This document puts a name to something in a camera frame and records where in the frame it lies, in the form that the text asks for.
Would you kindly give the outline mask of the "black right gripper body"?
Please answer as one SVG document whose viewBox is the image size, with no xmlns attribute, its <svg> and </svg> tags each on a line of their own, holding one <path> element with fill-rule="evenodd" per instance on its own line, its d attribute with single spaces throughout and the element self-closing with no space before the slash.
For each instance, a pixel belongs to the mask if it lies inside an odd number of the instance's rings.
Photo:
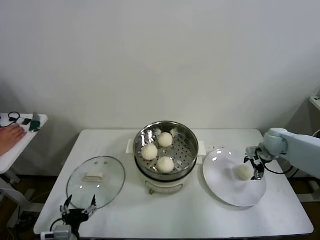
<svg viewBox="0 0 320 240">
<path fill-rule="evenodd" d="M 261 161 L 263 164 L 266 163 L 266 161 L 262 158 L 262 149 L 258 146 L 250 146 L 246 148 L 246 154 L 250 157 L 251 160 L 254 161 Z"/>
</svg>

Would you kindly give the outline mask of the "bare person hand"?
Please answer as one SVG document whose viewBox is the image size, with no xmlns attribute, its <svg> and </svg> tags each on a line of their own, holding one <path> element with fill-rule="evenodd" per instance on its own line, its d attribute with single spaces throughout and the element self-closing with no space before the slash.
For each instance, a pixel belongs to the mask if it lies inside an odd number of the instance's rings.
<svg viewBox="0 0 320 240">
<path fill-rule="evenodd" d="M 20 140 L 24 138 L 27 132 L 18 124 L 13 124 L 11 126 L 0 129 L 0 156 L 5 155 L 9 152 L 15 145 L 18 144 Z"/>
</svg>

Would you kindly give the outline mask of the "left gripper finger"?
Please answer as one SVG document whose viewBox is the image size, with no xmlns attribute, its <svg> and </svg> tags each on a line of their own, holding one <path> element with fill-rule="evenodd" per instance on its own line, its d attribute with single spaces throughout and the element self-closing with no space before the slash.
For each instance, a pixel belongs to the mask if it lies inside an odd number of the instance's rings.
<svg viewBox="0 0 320 240">
<path fill-rule="evenodd" d="M 85 210 L 83 210 L 83 214 L 91 216 L 95 213 L 96 209 L 97 209 L 97 202 L 96 202 L 96 195 L 94 195 L 90 206 Z"/>
<path fill-rule="evenodd" d="M 69 211 L 69 205 L 70 205 L 70 203 L 71 203 L 72 197 L 73 197 L 73 196 L 70 195 L 70 196 L 67 198 L 67 200 L 64 202 L 64 204 L 60 206 L 60 213 L 61 213 L 62 216 L 67 215 L 67 214 L 70 213 L 70 211 Z"/>
</svg>

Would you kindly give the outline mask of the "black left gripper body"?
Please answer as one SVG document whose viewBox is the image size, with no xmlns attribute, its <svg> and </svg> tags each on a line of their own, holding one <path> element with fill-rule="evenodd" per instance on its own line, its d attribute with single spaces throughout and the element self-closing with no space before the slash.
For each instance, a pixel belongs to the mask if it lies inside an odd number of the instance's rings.
<svg viewBox="0 0 320 240">
<path fill-rule="evenodd" d="M 62 219 L 65 223 L 84 223 L 88 221 L 89 214 L 85 209 L 71 209 L 62 215 Z"/>
</svg>

